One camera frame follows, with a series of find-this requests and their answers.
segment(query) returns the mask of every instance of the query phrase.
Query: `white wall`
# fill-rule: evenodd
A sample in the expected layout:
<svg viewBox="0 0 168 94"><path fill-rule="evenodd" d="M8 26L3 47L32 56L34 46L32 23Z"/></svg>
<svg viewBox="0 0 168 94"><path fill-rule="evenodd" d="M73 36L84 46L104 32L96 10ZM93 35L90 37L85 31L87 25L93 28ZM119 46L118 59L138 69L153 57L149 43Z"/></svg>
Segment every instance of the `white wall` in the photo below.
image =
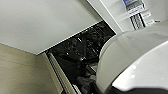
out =
<svg viewBox="0 0 168 94"><path fill-rule="evenodd" d="M88 0L109 26L120 34L134 30L123 0Z"/></svg>
<svg viewBox="0 0 168 94"><path fill-rule="evenodd" d="M0 0L0 43L39 54L101 20L85 0Z"/></svg>
<svg viewBox="0 0 168 94"><path fill-rule="evenodd" d="M156 21L168 20L168 0L142 0Z"/></svg>

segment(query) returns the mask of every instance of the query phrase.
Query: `white appliance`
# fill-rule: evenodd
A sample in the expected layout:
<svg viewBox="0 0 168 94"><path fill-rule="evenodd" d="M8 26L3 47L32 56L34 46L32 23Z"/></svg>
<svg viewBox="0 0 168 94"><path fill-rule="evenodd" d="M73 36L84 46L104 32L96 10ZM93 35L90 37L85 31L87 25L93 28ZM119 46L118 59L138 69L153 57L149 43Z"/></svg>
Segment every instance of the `white appliance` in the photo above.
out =
<svg viewBox="0 0 168 94"><path fill-rule="evenodd" d="M109 86L168 90L168 21L125 32L102 48L96 84L104 93Z"/></svg>

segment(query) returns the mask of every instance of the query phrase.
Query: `white panel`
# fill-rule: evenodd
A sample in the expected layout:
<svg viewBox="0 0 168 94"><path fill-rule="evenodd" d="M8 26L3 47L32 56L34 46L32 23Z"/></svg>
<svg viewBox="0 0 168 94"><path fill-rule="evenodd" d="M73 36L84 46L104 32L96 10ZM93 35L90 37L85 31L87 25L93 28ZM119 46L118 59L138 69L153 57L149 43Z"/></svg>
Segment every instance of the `white panel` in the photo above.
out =
<svg viewBox="0 0 168 94"><path fill-rule="evenodd" d="M156 21L168 19L168 0L142 0Z"/></svg>
<svg viewBox="0 0 168 94"><path fill-rule="evenodd" d="M88 0L88 2L117 34L134 30L123 0Z"/></svg>
<svg viewBox="0 0 168 94"><path fill-rule="evenodd" d="M0 43L38 54L97 23L80 0L0 0Z"/></svg>

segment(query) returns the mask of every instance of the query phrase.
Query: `gray floor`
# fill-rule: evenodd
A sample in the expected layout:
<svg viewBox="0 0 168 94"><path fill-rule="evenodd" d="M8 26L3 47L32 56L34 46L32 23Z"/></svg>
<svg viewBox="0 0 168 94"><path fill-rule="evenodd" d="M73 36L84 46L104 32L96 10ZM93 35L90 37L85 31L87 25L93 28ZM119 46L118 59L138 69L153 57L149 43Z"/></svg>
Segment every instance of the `gray floor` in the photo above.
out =
<svg viewBox="0 0 168 94"><path fill-rule="evenodd" d="M58 94L42 55L0 44L0 94Z"/></svg>

